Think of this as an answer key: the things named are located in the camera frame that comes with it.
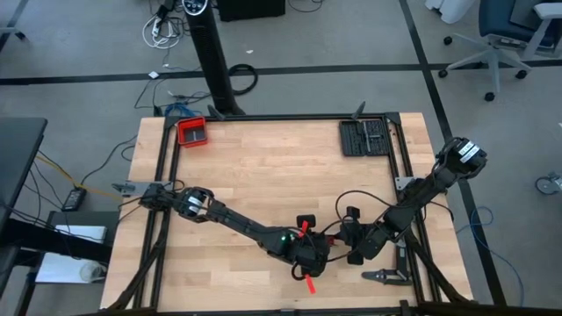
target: clamp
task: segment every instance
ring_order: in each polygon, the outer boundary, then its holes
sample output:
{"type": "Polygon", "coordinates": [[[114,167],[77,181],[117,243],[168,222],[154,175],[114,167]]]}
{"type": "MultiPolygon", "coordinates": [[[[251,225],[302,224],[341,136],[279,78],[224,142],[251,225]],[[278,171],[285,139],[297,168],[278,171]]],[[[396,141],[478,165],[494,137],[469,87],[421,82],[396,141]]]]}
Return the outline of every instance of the clamp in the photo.
{"type": "Polygon", "coordinates": [[[367,280],[381,282],[389,285],[412,285],[410,272],[407,270],[406,242],[403,239],[396,243],[396,269],[380,269],[378,271],[365,271],[361,277],[367,280]]]}
{"type": "Polygon", "coordinates": [[[130,198],[132,196],[142,196],[152,184],[161,184],[165,187],[172,185],[171,181],[155,181],[155,182],[133,182],[126,180],[124,183],[113,183],[112,188],[117,190],[121,197],[130,198]]]}

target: black floor stripe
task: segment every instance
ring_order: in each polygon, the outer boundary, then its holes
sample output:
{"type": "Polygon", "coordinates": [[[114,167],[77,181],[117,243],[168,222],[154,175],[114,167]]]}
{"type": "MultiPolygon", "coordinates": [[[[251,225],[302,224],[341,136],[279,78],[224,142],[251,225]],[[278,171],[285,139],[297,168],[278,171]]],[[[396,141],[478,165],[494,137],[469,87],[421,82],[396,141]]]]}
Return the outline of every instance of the black floor stripe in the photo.
{"type": "MultiPolygon", "coordinates": [[[[410,32],[410,36],[412,37],[412,42],[414,43],[415,53],[417,54],[418,60],[421,64],[421,71],[423,72],[423,77],[428,87],[429,95],[431,96],[431,101],[433,102],[433,107],[436,111],[439,126],[441,127],[441,132],[443,133],[443,137],[445,138],[445,140],[448,140],[452,137],[449,121],[447,120],[445,109],[443,108],[443,103],[441,102],[441,98],[439,97],[439,92],[437,91],[435,80],[431,75],[431,68],[429,67],[428,59],[425,55],[425,52],[423,51],[422,41],[420,40],[420,35],[418,34],[415,27],[414,18],[412,17],[412,12],[410,11],[410,8],[407,4],[407,0],[400,0],[400,7],[402,8],[402,11],[404,13],[407,28],[410,32]]],[[[472,190],[470,188],[470,185],[466,181],[460,181],[458,183],[458,186],[463,197],[466,214],[470,218],[472,211],[476,208],[474,197],[472,196],[472,190]]],[[[474,215],[474,219],[475,224],[480,223],[480,218],[477,213],[474,215]]],[[[501,288],[500,279],[498,278],[498,273],[496,271],[492,255],[490,254],[490,251],[488,249],[482,247],[482,245],[480,245],[476,241],[476,238],[478,237],[487,246],[484,230],[481,226],[476,226],[474,227],[474,232],[476,234],[476,236],[474,236],[474,242],[476,243],[479,251],[480,261],[482,262],[482,268],[484,269],[484,274],[486,275],[488,288],[490,289],[490,293],[492,294],[492,300],[496,305],[505,305],[506,299],[503,295],[503,289],[501,288]]]]}
{"type": "MultiPolygon", "coordinates": [[[[28,1],[29,0],[19,1],[18,7],[16,8],[16,11],[14,11],[14,15],[11,16],[11,19],[8,22],[7,27],[16,26],[16,24],[18,23],[19,17],[21,16],[21,13],[24,11],[24,8],[27,5],[28,1]]],[[[0,52],[2,52],[2,49],[4,48],[4,45],[6,45],[6,42],[8,41],[9,37],[10,37],[9,33],[3,33],[2,36],[0,36],[0,52]]]]}
{"type": "MultiPolygon", "coordinates": [[[[562,60],[544,60],[544,61],[524,61],[527,65],[531,66],[532,68],[543,68],[543,67],[561,67],[562,60]]],[[[441,70],[445,69],[449,66],[448,63],[435,63],[429,64],[430,70],[441,70]]],[[[476,63],[465,65],[461,68],[455,68],[455,70],[472,70],[476,66],[476,63]]],[[[512,68],[511,66],[500,62],[500,68],[512,68]]]]}
{"type": "MultiPolygon", "coordinates": [[[[282,67],[282,68],[257,68],[258,75],[300,75],[324,74],[345,72],[376,72],[376,71],[419,71],[417,64],[392,64],[392,65],[341,65],[341,66],[311,66],[311,67],[282,67]]],[[[240,71],[234,75],[251,75],[249,72],[240,71]]],[[[201,71],[185,71],[161,73],[159,79],[187,79],[203,78],[201,71]]],[[[34,78],[6,78],[0,79],[0,85],[29,85],[48,83],[104,83],[139,81],[149,79],[148,74],[124,75],[72,75],[34,78]]]]}

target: wooden table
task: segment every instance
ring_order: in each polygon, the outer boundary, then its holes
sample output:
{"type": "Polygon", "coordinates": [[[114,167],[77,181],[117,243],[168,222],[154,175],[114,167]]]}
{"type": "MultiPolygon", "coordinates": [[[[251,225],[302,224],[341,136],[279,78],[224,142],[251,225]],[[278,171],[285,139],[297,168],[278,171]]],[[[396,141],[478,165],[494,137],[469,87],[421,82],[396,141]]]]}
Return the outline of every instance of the wooden table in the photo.
{"type": "MultiPolygon", "coordinates": [[[[400,115],[414,175],[426,176],[434,154],[423,116],[400,115]]],[[[163,118],[141,121],[130,180],[154,180],[162,126],[163,118]]],[[[294,226],[297,215],[312,213],[317,229],[322,229],[337,220],[335,199],[346,190],[367,190],[389,203],[396,202],[389,159],[342,156],[338,120],[220,122],[208,124],[207,132],[209,144],[181,149],[177,178],[188,186],[213,190],[228,207],[264,225],[294,226]]],[[[398,142],[393,143],[401,161],[398,142]]],[[[446,204],[444,197],[436,202],[446,204]]],[[[347,205],[361,209],[363,222],[374,220],[385,209],[361,195],[344,197],[343,212],[347,205]]],[[[124,207],[122,215],[135,206],[124,207]]],[[[146,210],[139,209],[120,224],[102,307],[118,297],[136,272],[146,222],[146,210]]],[[[447,211],[428,205],[426,227],[437,266],[461,294],[471,297],[447,211]]],[[[162,312],[388,307],[397,306],[401,299],[415,305],[413,287],[383,285],[360,277],[362,271],[394,267],[392,243],[363,266],[350,266],[345,260],[329,263],[322,276],[314,279],[317,293],[311,295],[306,283],[291,278],[289,265],[268,257],[254,241],[222,225],[196,225],[172,212],[168,236],[158,308],[162,312]]],[[[334,247],[330,257],[348,250],[334,247]]],[[[420,271],[429,298],[427,274],[424,268],[420,271]]],[[[145,305],[151,280],[149,275],[145,305]]]]}

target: red container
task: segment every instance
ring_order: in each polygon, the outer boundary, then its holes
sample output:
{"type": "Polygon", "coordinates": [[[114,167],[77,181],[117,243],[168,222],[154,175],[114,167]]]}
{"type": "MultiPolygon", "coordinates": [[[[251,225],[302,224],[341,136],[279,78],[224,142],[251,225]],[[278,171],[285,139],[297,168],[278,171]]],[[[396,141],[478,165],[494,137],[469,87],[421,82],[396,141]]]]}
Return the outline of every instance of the red container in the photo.
{"type": "Polygon", "coordinates": [[[177,122],[177,142],[184,147],[205,145],[207,143],[205,118],[188,118],[177,122]]]}

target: chair base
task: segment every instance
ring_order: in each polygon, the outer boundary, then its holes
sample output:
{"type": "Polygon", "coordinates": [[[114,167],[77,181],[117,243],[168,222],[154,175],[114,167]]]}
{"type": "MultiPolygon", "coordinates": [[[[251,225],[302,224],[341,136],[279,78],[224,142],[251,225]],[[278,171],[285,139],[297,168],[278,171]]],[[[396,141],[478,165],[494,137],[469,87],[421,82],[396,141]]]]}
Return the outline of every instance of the chair base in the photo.
{"type": "Polygon", "coordinates": [[[15,27],[0,27],[0,34],[2,33],[14,33],[18,39],[25,40],[25,34],[15,27]]]}
{"type": "MultiPolygon", "coordinates": [[[[500,61],[508,64],[511,67],[523,70],[524,75],[523,75],[523,72],[521,72],[521,71],[517,74],[517,78],[519,78],[519,79],[523,79],[527,75],[527,73],[532,70],[532,68],[529,67],[527,64],[507,56],[500,49],[498,49],[498,48],[496,48],[492,45],[482,43],[478,40],[468,38],[468,37],[466,37],[464,35],[461,35],[461,34],[455,33],[455,34],[453,34],[453,36],[455,37],[455,39],[461,40],[464,43],[469,44],[471,47],[474,47],[478,50],[481,50],[481,52],[476,53],[476,54],[474,54],[470,57],[464,58],[462,61],[457,61],[455,63],[452,63],[445,70],[452,70],[452,69],[460,68],[460,67],[463,67],[465,65],[474,63],[474,62],[476,62],[476,63],[482,63],[482,62],[487,63],[488,69],[490,71],[490,76],[492,77],[492,83],[494,85],[494,90],[493,90],[493,92],[488,92],[486,94],[486,97],[485,97],[486,101],[493,101],[495,99],[495,95],[500,93],[500,90],[501,90],[501,85],[500,85],[500,61]]],[[[444,73],[442,73],[439,76],[443,78],[446,75],[444,75],[444,73]]]]}

